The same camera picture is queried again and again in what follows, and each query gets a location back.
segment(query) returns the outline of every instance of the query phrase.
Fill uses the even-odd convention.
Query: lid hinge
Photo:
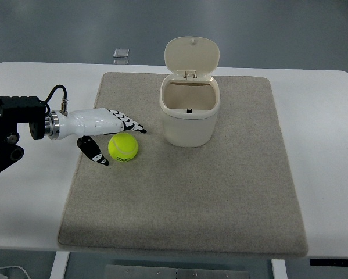
[[[197,71],[196,70],[185,70],[183,78],[186,78],[187,80],[193,80],[194,78],[197,78]]]

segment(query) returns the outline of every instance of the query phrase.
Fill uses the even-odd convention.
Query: white table
[[[169,74],[165,66],[5,62],[0,64],[0,95],[45,99],[53,86],[63,84],[69,111],[92,108],[109,71]],[[348,74],[218,68],[216,75],[270,80],[308,256],[348,257]],[[59,91],[52,109],[59,109]],[[18,131],[24,157],[0,174],[0,248],[58,251],[58,228],[80,154],[77,137],[35,141],[28,124],[19,124]]]

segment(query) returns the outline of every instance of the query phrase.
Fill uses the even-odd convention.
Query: open lid
[[[197,75],[213,72],[219,63],[219,48],[209,39],[179,37],[170,41],[164,50],[164,61],[173,73],[195,70]]]

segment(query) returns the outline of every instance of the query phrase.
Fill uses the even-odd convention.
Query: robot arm
[[[48,101],[53,93],[61,88],[64,91],[61,110],[50,111]],[[91,160],[108,165],[98,145],[91,138],[102,134],[117,134],[121,131],[146,130],[124,113],[109,109],[88,109],[67,112],[67,92],[64,86],[55,86],[46,100],[31,97],[0,96],[0,172],[16,163],[24,155],[24,149],[17,146],[18,123],[29,123],[33,139],[47,135],[51,139],[62,139],[75,134],[79,137],[78,147]]]
[[[45,135],[60,140],[72,134],[83,137],[85,135],[117,134],[127,130],[146,133],[143,126],[124,113],[100,108],[76,110],[66,116],[59,111],[52,111],[48,116]]]

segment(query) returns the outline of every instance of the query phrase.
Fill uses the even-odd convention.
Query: tennis ball
[[[138,142],[128,133],[118,133],[110,139],[108,151],[114,160],[127,162],[138,153]]]

